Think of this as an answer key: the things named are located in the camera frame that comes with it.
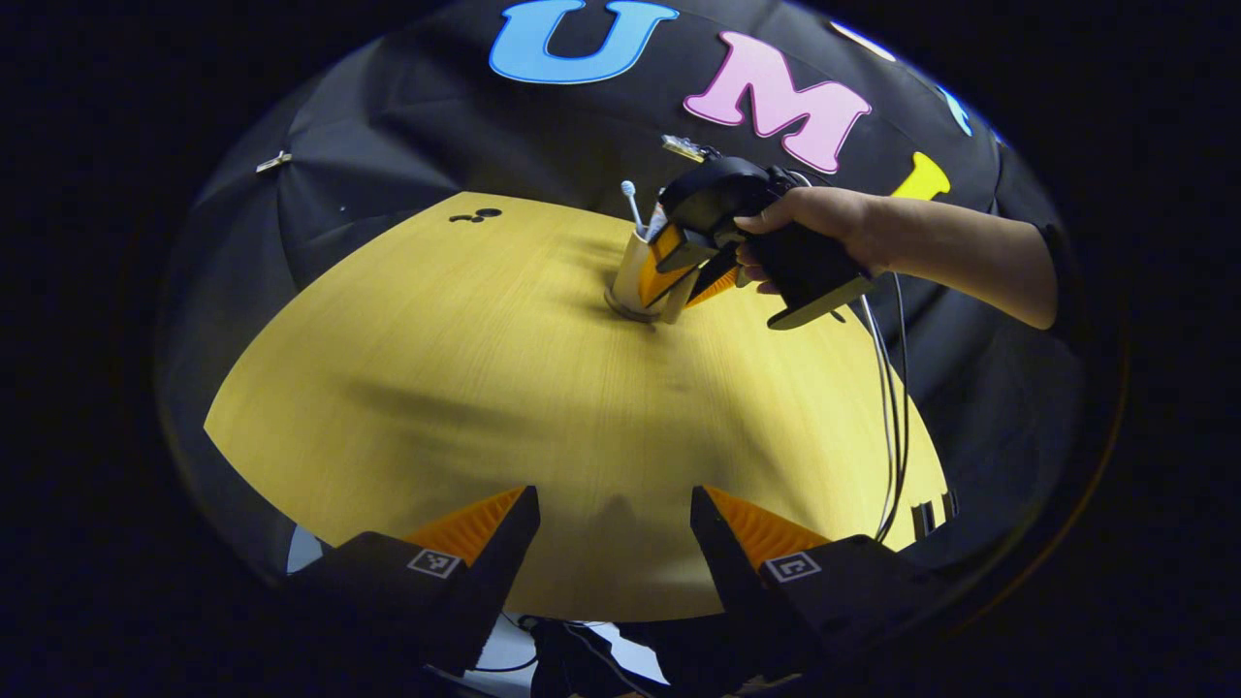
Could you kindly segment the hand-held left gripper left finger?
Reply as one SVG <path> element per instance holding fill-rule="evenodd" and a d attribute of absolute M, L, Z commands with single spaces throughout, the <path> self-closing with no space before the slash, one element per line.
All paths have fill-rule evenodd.
<path fill-rule="evenodd" d="M 540 527 L 519 486 L 403 538 L 364 532 L 288 576 L 287 597 L 380 655 L 460 676 L 473 669 Z"/>

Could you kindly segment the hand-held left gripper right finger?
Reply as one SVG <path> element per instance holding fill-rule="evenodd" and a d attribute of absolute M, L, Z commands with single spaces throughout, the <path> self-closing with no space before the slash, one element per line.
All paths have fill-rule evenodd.
<path fill-rule="evenodd" d="M 829 540 L 715 487 L 690 527 L 731 627 L 762 669 L 838 671 L 944 596 L 934 573 L 867 535 Z"/>

